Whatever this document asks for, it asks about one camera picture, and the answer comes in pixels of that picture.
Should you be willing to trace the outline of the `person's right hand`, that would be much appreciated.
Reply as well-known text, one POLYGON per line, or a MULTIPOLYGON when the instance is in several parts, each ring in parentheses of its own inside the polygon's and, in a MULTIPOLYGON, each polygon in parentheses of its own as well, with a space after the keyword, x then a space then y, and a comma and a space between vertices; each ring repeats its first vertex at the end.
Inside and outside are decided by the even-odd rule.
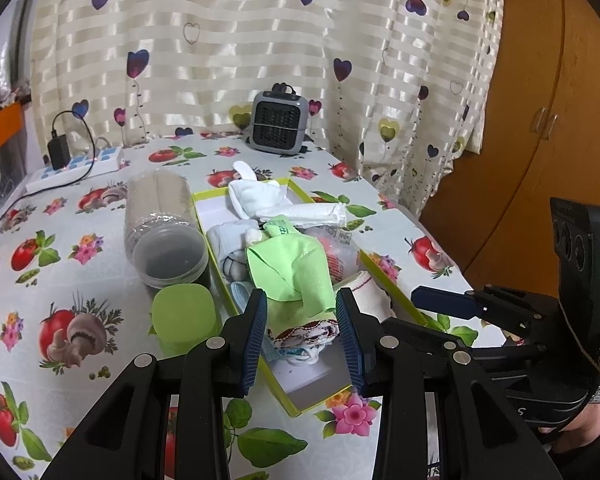
POLYGON ((565 453, 575 448, 583 448, 600 436, 600 404, 588 404, 584 410, 565 428, 540 428, 541 434, 556 434, 552 450, 565 453))

